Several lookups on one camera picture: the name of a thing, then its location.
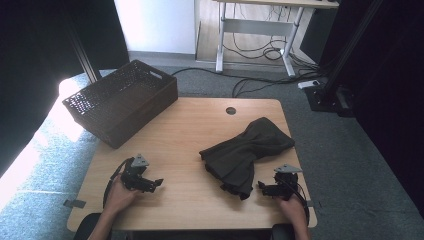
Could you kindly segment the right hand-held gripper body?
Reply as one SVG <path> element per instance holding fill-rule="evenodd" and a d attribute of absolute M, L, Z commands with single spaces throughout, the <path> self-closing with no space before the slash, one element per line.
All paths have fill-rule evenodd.
<path fill-rule="evenodd" d="M 292 195 L 296 195 L 299 199 L 302 199 L 298 184 L 298 174 L 300 172 L 300 168 L 289 164 L 283 164 L 275 169 L 274 180 L 278 197 L 288 200 Z"/>

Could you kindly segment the dark garment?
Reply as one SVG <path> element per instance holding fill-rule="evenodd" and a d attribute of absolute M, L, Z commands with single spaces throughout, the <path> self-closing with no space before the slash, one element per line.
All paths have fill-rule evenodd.
<path fill-rule="evenodd" d="M 199 152 L 205 169 L 222 182 L 221 189 L 238 196 L 250 197 L 253 190 L 254 162 L 292 148 L 295 141 L 266 117 L 248 124 L 229 140 Z"/>

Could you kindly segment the person's right hand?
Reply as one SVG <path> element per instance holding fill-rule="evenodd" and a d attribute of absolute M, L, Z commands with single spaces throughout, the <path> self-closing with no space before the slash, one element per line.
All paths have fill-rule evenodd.
<path fill-rule="evenodd" d="M 281 197 L 275 199 L 282 214 L 294 227 L 307 227 L 307 217 L 301 200 L 292 195 L 288 200 Z"/>

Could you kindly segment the black metal stand with base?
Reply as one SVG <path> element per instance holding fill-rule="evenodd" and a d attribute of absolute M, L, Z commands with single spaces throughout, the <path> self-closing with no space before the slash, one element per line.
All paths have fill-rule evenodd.
<path fill-rule="evenodd" d="M 73 49 L 75 51 L 75 54 L 80 62 L 80 65 L 82 67 L 82 69 L 84 70 L 84 72 L 86 73 L 86 75 L 88 76 L 89 80 L 91 83 L 95 83 L 97 82 L 100 78 L 100 72 L 98 69 L 95 69 L 86 52 L 85 49 L 83 47 L 83 44 L 81 42 L 81 40 L 79 39 L 79 36 L 76 32 L 76 29 L 73 25 L 73 22 L 69 19 L 66 20 L 66 24 L 67 24 L 67 28 L 68 28 L 68 35 L 70 38 L 70 42 L 73 46 Z"/>

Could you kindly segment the person's left hand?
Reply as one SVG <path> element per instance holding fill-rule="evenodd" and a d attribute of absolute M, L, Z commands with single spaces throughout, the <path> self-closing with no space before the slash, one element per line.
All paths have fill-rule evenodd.
<path fill-rule="evenodd" d="M 102 214 L 107 217 L 116 217 L 129 207 L 139 194 L 141 194 L 140 190 L 127 189 L 121 180 L 121 175 L 118 174 L 112 181 Z"/>

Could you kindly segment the black curtain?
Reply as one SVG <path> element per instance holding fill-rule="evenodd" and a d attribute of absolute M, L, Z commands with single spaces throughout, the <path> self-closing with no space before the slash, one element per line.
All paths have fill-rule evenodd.
<path fill-rule="evenodd" d="M 95 69 L 129 62 L 115 0 L 0 0 L 0 177 L 43 123 L 61 81 L 84 73 L 67 19 Z"/>
<path fill-rule="evenodd" d="M 344 79 L 354 116 L 424 217 L 424 0 L 383 0 Z"/>

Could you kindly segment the white power strip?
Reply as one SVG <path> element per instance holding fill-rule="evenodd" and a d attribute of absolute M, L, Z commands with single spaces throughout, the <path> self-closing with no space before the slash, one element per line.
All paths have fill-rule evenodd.
<path fill-rule="evenodd" d="M 305 89 L 305 88 L 309 88 L 309 87 L 316 87 L 316 86 L 319 86 L 320 84 L 321 83 L 318 80 L 304 81 L 304 82 L 298 83 L 298 88 L 299 89 Z"/>

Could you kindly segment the brown woven basket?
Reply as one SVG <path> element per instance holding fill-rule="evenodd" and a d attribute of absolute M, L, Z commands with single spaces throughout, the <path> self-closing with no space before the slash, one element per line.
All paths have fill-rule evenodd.
<path fill-rule="evenodd" d="M 177 99 L 176 77 L 133 60 L 63 105 L 75 122 L 117 149 Z"/>

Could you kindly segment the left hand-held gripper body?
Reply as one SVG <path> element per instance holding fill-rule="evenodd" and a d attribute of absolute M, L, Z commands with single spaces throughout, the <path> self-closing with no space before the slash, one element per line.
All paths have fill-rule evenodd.
<path fill-rule="evenodd" d="M 126 159 L 124 171 L 121 174 L 121 181 L 124 183 L 124 186 L 129 190 L 147 191 L 149 189 L 149 183 L 142 177 L 142 174 L 148 165 L 148 161 L 141 154 Z"/>

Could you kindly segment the white-legged desk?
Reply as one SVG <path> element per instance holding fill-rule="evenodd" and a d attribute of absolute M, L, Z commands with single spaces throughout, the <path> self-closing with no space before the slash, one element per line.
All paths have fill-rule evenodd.
<path fill-rule="evenodd" d="M 219 42 L 216 53 L 215 70 L 218 73 L 223 72 L 224 64 L 224 35 L 226 33 L 240 33 L 250 35 L 264 36 L 283 36 L 287 38 L 287 43 L 280 51 L 281 59 L 287 75 L 290 78 L 295 76 L 291 59 L 289 56 L 291 47 L 297 35 L 303 12 L 306 8 L 310 9 L 337 9 L 339 3 L 336 0 L 214 0 L 219 4 Z M 243 20 L 226 17 L 226 6 L 231 4 L 248 5 L 269 5 L 295 7 L 298 9 L 293 22 L 275 22 L 260 20 Z"/>

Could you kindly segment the tall black metal stand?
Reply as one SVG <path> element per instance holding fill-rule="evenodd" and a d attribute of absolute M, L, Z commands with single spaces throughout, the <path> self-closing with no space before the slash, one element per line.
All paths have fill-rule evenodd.
<path fill-rule="evenodd" d="M 350 115 L 353 98 L 344 79 L 361 39 L 383 0 L 340 0 L 319 66 L 324 86 L 304 90 L 310 108 L 317 112 Z"/>

